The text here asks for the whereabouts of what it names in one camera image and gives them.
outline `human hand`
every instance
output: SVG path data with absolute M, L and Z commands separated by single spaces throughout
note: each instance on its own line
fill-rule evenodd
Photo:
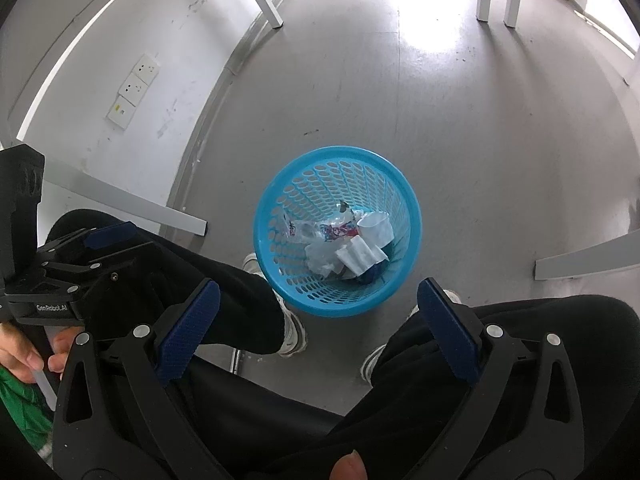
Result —
M 36 381 L 32 371 L 44 368 L 44 361 L 31 341 L 11 323 L 0 323 L 0 364 L 27 384 Z
M 65 371 L 66 360 L 69 358 L 71 345 L 82 330 L 84 330 L 84 327 L 70 326 L 58 332 L 51 340 L 51 348 L 54 354 L 49 358 L 47 366 L 52 372 L 60 374 L 60 378 L 62 378 L 62 372 Z
M 367 480 L 367 470 L 356 450 L 343 456 L 335 463 L 329 480 Z

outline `electrical outlet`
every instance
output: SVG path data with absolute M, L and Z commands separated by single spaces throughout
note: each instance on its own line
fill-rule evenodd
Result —
M 140 81 L 138 76 L 129 74 L 120 87 L 120 90 L 118 90 L 118 94 L 124 97 L 132 105 L 138 106 L 147 88 L 148 86 L 146 83 Z
M 158 65 L 158 62 L 151 56 L 145 54 L 140 58 L 138 64 L 133 67 L 131 73 L 137 75 L 143 82 L 150 85 L 156 78 L 156 75 L 158 75 L 159 70 L 160 66 Z
M 135 111 L 136 107 L 119 95 L 116 102 L 114 102 L 111 107 L 111 110 L 109 110 L 107 118 L 111 119 L 122 129 L 126 129 L 126 127 L 129 126 Z

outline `white sneaker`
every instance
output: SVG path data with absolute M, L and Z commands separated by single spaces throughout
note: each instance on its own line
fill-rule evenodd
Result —
M 242 270 L 250 274 L 257 274 L 264 278 L 264 273 L 258 264 L 258 258 L 255 253 L 248 254 L 242 262 Z M 299 354 L 306 349 L 306 330 L 302 325 L 300 318 L 290 311 L 285 305 L 281 295 L 275 290 L 273 293 L 276 295 L 276 299 L 280 304 L 282 313 L 284 314 L 284 341 L 278 354 L 281 357 L 291 357 L 292 355 Z
M 447 290 L 445 288 L 444 293 L 449 297 L 451 301 L 453 301 L 453 303 L 462 304 L 462 300 L 460 300 L 460 296 L 457 295 L 455 292 L 453 292 L 453 290 Z M 411 312 L 409 313 L 409 315 L 407 316 L 407 319 L 409 319 L 413 314 L 416 314 L 419 310 L 420 309 L 418 308 L 417 305 L 414 306 Z M 364 361 L 360 365 L 360 377 L 366 383 L 371 384 L 371 375 L 373 373 L 373 369 L 378 364 L 378 359 L 382 355 L 382 351 L 385 349 L 385 347 L 386 347 L 386 344 L 380 345 L 368 356 L 366 356 L 364 358 Z

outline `textured blue pad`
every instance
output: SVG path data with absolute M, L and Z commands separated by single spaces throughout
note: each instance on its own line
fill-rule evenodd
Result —
M 220 288 L 208 282 L 158 348 L 156 376 L 162 386 L 182 376 L 220 309 Z
M 474 384 L 480 376 L 479 349 L 447 300 L 440 297 L 428 280 L 418 285 L 418 307 L 453 374 Z
M 137 232 L 136 225 L 132 222 L 103 227 L 89 233 L 84 239 L 84 246 L 93 250 L 103 249 L 113 244 L 130 240 Z

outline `perforated basket wall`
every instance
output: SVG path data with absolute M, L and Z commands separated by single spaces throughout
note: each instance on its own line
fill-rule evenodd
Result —
M 286 241 L 282 211 L 291 219 L 324 220 L 345 200 L 353 208 L 387 211 L 394 229 L 391 258 L 370 285 L 323 279 L 305 264 L 301 244 Z M 389 298 L 417 258 L 422 218 L 402 173 L 381 156 L 351 146 L 320 148 L 289 163 L 264 191 L 254 221 L 260 267 L 285 301 L 319 316 L 354 316 Z

